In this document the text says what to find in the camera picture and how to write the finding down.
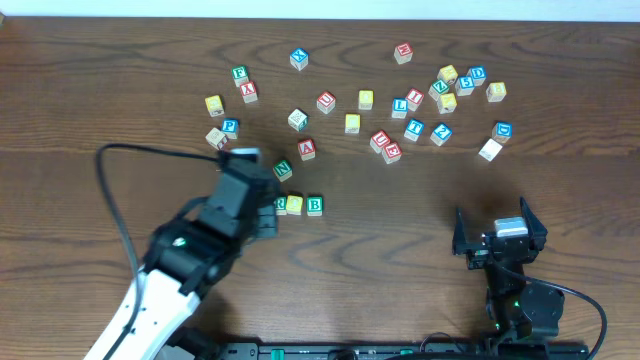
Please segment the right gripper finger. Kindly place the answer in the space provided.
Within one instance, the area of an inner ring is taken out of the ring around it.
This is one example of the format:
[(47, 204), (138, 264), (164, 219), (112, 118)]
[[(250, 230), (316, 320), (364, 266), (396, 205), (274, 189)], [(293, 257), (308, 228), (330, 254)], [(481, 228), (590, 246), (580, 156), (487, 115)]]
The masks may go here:
[(543, 250), (548, 235), (547, 228), (542, 224), (538, 217), (532, 212), (524, 197), (520, 198), (521, 215), (525, 220), (529, 232), (531, 248)]
[(452, 254), (464, 255), (469, 252), (469, 242), (465, 233), (465, 226), (461, 210), (456, 209), (456, 223), (454, 227), (454, 233), (452, 238)]

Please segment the green R block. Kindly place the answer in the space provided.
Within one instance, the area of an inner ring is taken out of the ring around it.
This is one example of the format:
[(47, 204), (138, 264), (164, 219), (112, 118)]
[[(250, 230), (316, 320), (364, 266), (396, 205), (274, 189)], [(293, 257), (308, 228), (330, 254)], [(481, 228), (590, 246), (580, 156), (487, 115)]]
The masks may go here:
[(286, 210), (287, 198), (282, 196), (278, 197), (275, 201), (276, 214), (279, 216), (283, 216), (287, 214)]

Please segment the yellow O block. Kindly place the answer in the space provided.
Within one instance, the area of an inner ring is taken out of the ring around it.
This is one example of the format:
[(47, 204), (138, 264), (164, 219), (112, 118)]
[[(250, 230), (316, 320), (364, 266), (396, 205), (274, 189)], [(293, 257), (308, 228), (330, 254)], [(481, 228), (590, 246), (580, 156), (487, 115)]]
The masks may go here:
[(288, 215), (300, 215), (304, 205), (304, 198), (297, 195), (288, 195), (286, 200), (286, 213)]

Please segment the green B block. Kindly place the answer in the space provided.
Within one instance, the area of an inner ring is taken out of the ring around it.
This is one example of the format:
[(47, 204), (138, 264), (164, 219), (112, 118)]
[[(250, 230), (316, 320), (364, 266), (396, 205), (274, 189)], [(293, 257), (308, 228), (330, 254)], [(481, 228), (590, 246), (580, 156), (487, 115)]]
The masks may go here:
[(324, 212), (324, 200), (321, 196), (307, 198), (306, 212), (308, 216), (322, 216)]

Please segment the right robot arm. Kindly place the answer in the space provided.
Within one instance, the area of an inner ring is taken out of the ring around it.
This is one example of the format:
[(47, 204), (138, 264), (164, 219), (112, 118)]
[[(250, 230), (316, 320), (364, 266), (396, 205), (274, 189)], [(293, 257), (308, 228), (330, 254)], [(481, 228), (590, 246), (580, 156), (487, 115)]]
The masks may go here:
[(494, 229), (476, 242), (469, 240), (457, 210), (452, 253), (464, 256), (468, 269), (483, 270), (487, 279), (486, 310), (496, 333), (482, 341), (483, 350), (515, 355), (530, 346), (547, 358), (547, 342), (559, 333), (565, 297), (558, 289), (524, 278), (523, 266), (544, 249), (548, 231), (525, 199), (520, 209), (517, 217), (496, 220)]

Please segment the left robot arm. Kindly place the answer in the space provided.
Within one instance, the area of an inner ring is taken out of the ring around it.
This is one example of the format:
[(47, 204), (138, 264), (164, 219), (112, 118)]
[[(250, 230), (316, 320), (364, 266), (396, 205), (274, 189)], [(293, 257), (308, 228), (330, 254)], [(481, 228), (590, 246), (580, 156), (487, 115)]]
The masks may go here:
[(255, 149), (222, 152), (208, 197), (190, 200), (151, 235), (143, 264), (89, 359), (153, 359), (252, 240), (278, 233), (279, 182)]

